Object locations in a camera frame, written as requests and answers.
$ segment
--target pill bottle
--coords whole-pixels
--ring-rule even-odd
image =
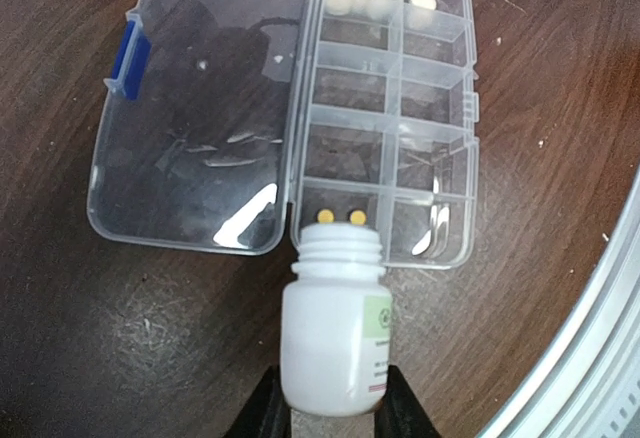
[[[380,236],[364,226],[302,230],[298,280],[284,290],[280,371],[289,405],[313,415],[372,411],[387,386],[391,293]]]

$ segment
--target wood grain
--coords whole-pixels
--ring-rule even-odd
[[[219,436],[278,360],[288,240],[224,257],[110,243],[87,222],[100,80],[135,2],[0,0],[0,422],[14,433]],[[387,278],[394,361],[445,437],[474,436],[515,390],[613,231],[640,155],[639,5],[474,0],[475,253]],[[304,437],[371,426],[296,423]]]

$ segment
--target logo on label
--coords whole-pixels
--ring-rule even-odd
[[[382,309],[380,316],[378,316],[378,321],[382,328],[389,328],[389,325],[391,325],[391,310],[389,308]]]

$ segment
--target brown tabletop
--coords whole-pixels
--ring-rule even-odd
[[[87,221],[101,78],[135,2],[0,0],[0,422],[30,436],[219,436],[278,361],[288,238],[216,256],[111,243]],[[638,9],[474,0],[475,252],[387,278],[393,361],[445,437],[498,411],[606,246],[640,156]],[[369,418],[295,421],[371,433]]]

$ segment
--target pill organizer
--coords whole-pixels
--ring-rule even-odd
[[[296,245],[322,211],[366,219],[387,266],[463,263],[478,176],[471,0],[411,1],[139,0],[105,80],[93,227],[256,255],[289,208]]]

